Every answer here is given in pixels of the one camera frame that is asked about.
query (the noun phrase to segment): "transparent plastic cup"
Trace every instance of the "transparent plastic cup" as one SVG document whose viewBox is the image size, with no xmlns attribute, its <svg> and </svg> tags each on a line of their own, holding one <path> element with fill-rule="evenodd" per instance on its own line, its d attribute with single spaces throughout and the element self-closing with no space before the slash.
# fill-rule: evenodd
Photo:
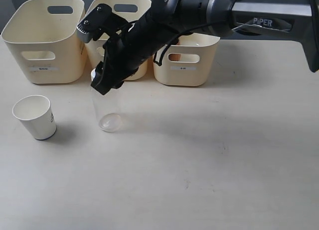
<svg viewBox="0 0 319 230">
<path fill-rule="evenodd" d="M 95 78 L 95 69 L 91 72 L 92 80 Z M 121 129 L 122 118 L 119 113 L 119 90 L 111 89 L 105 96 L 91 88 L 91 96 L 95 115 L 99 127 L 108 133 Z"/>
</svg>

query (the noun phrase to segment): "white label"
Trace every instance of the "white label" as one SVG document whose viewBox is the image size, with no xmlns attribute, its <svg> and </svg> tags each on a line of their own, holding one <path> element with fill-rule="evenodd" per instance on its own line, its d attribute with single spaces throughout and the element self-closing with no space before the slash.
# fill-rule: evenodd
<svg viewBox="0 0 319 230">
<path fill-rule="evenodd" d="M 171 70 L 187 70 L 187 71 L 195 71 L 197 70 L 196 67 L 178 67 L 178 66 L 171 66 Z"/>
<path fill-rule="evenodd" d="M 42 72 L 42 71 L 58 71 L 57 67 L 29 67 L 32 72 Z"/>
</svg>

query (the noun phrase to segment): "table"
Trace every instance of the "table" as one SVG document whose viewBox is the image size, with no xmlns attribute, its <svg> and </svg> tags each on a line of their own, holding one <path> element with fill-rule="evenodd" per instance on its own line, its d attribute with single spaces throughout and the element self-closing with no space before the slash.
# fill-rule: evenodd
<svg viewBox="0 0 319 230">
<path fill-rule="evenodd" d="M 0 44 L 1 230 L 316 230 L 319 75 L 300 44 L 220 42 L 200 88 L 147 76 L 123 87 L 127 125 L 97 127 L 90 73 L 29 83 Z M 11 116 L 45 95 L 58 132 Z"/>
</svg>

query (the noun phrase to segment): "plastic basket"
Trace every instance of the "plastic basket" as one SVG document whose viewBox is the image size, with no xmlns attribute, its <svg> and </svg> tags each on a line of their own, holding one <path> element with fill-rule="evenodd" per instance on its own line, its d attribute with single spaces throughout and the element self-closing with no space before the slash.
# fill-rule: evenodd
<svg viewBox="0 0 319 230">
<path fill-rule="evenodd" d="M 109 5 L 113 9 L 114 13 L 125 18 L 129 22 L 138 20 L 140 17 L 142 17 L 142 15 L 151 7 L 152 4 L 150 0 L 94 0 L 88 9 L 88 12 L 101 3 Z M 135 5 L 137 6 L 137 12 L 116 12 L 114 6 L 117 4 Z M 98 41 L 91 41 L 86 44 L 92 67 L 96 67 L 99 62 L 103 61 L 104 49 L 102 46 L 108 38 L 109 36 L 104 34 Z M 127 81 L 140 79 L 145 75 L 146 71 L 147 62 L 141 65 L 139 70 L 133 76 L 127 78 Z"/>
<path fill-rule="evenodd" d="M 84 15 L 82 0 L 29 0 L 1 36 L 32 83 L 70 83 L 81 77 L 87 59 L 76 36 Z"/>
<path fill-rule="evenodd" d="M 162 66 L 154 64 L 155 78 L 169 86 L 203 85 L 208 79 L 219 40 L 219 37 L 203 34 L 181 37 L 180 45 L 173 45 L 165 54 Z M 157 59 L 164 48 L 158 52 Z M 180 54 L 180 60 L 171 61 L 171 54 Z"/>
</svg>

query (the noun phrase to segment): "white paper cup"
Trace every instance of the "white paper cup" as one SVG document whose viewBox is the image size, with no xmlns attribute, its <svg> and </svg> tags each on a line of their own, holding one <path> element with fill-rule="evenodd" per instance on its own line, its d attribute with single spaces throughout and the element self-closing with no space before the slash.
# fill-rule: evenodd
<svg viewBox="0 0 319 230">
<path fill-rule="evenodd" d="M 29 96 L 18 101 L 12 114 L 37 140 L 46 140 L 56 132 L 51 102 L 44 96 Z"/>
</svg>

